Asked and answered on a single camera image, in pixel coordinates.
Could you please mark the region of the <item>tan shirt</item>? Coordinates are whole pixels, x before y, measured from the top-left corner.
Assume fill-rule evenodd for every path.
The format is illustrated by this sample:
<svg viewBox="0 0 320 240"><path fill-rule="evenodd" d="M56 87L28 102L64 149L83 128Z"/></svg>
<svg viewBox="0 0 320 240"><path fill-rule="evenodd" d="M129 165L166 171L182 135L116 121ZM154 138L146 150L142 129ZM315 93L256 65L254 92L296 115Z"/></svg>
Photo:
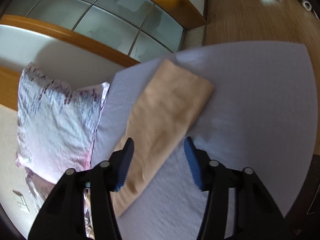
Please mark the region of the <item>tan shirt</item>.
<svg viewBox="0 0 320 240"><path fill-rule="evenodd" d="M120 150L132 138L135 151L124 186L111 194L120 217L143 193L193 125L214 90L206 79L164 59L129 114Z"/></svg>

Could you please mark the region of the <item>white tree print pillow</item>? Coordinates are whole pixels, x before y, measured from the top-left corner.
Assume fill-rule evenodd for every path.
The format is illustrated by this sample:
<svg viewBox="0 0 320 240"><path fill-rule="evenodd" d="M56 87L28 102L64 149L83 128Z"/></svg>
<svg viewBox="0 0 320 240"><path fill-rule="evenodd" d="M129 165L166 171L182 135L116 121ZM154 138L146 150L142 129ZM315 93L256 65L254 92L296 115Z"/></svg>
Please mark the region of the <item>white tree print pillow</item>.
<svg viewBox="0 0 320 240"><path fill-rule="evenodd" d="M16 165L40 211L64 172L91 166L95 134L110 87L108 82L72 90L51 79L34 63L22 71L18 85Z"/></svg>

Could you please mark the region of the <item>lavender bed sheet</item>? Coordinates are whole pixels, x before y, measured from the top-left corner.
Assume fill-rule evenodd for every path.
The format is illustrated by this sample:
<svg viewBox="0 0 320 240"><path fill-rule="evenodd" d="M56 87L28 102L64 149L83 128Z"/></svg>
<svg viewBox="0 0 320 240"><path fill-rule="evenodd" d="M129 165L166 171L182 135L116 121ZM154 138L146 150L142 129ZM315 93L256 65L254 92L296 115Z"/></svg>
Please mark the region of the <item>lavender bed sheet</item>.
<svg viewBox="0 0 320 240"><path fill-rule="evenodd" d="M252 168L283 215L305 181L316 142L317 89L306 47L233 42L180 51L168 59L214 85L187 135L233 170ZM179 142L118 218L122 239L196 239L208 194L194 184Z"/></svg>

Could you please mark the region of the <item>frosted glass sliding door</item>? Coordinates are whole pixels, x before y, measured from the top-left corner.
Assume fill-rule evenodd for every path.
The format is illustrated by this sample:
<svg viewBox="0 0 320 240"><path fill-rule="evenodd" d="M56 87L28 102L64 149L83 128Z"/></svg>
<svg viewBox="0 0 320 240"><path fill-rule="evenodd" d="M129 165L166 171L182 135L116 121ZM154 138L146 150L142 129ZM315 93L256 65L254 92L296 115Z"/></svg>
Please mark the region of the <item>frosted glass sliding door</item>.
<svg viewBox="0 0 320 240"><path fill-rule="evenodd" d="M184 34L152 0L12 0L5 13L72 30L139 62L177 52Z"/></svg>

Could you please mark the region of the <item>white wall socket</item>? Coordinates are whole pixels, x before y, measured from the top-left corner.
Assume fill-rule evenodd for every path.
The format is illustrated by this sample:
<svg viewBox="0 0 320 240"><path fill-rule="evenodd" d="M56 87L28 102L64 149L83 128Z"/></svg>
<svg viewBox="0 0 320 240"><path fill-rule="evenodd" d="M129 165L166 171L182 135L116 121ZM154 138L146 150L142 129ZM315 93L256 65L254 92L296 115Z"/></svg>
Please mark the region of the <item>white wall socket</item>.
<svg viewBox="0 0 320 240"><path fill-rule="evenodd" d="M18 192L18 191L15 191L15 190L13 190L12 192L13 192L13 194L14 194L14 197L15 197L15 199L16 199L16 202L17 202L19 208L20 208L22 211L29 213L30 210L29 210L29 208L28 208L28 206L27 206L27 203L26 203L26 201L25 201L25 198L24 198L23 194L21 194L21 193Z"/></svg>

